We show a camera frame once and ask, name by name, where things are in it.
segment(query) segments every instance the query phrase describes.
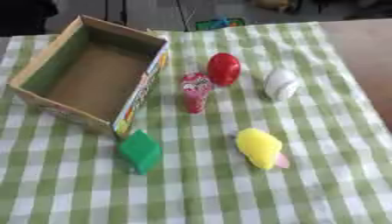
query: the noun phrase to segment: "green cube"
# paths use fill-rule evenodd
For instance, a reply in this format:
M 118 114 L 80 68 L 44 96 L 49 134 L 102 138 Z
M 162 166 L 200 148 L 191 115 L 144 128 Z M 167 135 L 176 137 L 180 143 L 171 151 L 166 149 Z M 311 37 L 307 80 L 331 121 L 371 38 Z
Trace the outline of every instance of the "green cube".
M 145 174 L 162 157 L 159 144 L 140 129 L 120 143 L 119 153 L 135 166 L 139 174 Z

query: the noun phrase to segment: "small cup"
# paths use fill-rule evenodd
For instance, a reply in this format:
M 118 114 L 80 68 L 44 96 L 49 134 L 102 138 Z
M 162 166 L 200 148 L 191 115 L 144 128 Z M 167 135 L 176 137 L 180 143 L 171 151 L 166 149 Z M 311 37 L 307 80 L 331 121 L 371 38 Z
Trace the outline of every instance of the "small cup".
M 191 114 L 203 111 L 212 82 L 203 73 L 189 73 L 181 80 L 186 110 Z
M 299 87 L 295 73 L 285 68 L 273 70 L 263 80 L 264 92 L 274 101 L 289 99 Z

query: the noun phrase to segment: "red ball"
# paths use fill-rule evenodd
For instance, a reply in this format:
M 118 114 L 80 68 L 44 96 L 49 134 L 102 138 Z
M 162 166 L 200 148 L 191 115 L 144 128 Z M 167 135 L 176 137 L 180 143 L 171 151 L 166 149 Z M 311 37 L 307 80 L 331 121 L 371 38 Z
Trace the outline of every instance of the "red ball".
M 241 64 L 235 56 L 219 52 L 208 61 L 207 72 L 212 83 L 225 87 L 238 79 Z

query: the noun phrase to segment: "open cardboard box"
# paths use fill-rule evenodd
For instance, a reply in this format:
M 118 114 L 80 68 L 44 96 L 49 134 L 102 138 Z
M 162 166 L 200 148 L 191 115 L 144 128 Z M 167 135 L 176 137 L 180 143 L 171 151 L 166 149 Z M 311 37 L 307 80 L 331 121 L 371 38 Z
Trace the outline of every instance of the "open cardboard box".
M 167 46 L 144 32 L 80 16 L 9 85 L 28 104 L 124 137 L 165 65 Z

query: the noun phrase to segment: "gingham tablecloth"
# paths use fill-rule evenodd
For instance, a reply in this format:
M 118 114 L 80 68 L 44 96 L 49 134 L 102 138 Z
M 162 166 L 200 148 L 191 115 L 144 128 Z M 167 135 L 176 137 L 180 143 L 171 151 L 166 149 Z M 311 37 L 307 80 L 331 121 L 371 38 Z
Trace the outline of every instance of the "gingham tablecloth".
M 0 223 L 392 222 L 390 134 L 318 24 L 160 35 L 169 65 L 133 127 L 164 152 L 147 176 L 123 171 L 111 139 L 28 108 L 5 87 L 53 37 L 11 39 L 0 67 Z M 217 52 L 238 57 L 241 78 L 189 115 L 179 78 Z M 280 66 L 303 87 L 273 103 L 252 75 Z M 252 166 L 231 137 L 247 127 L 280 138 L 290 169 Z

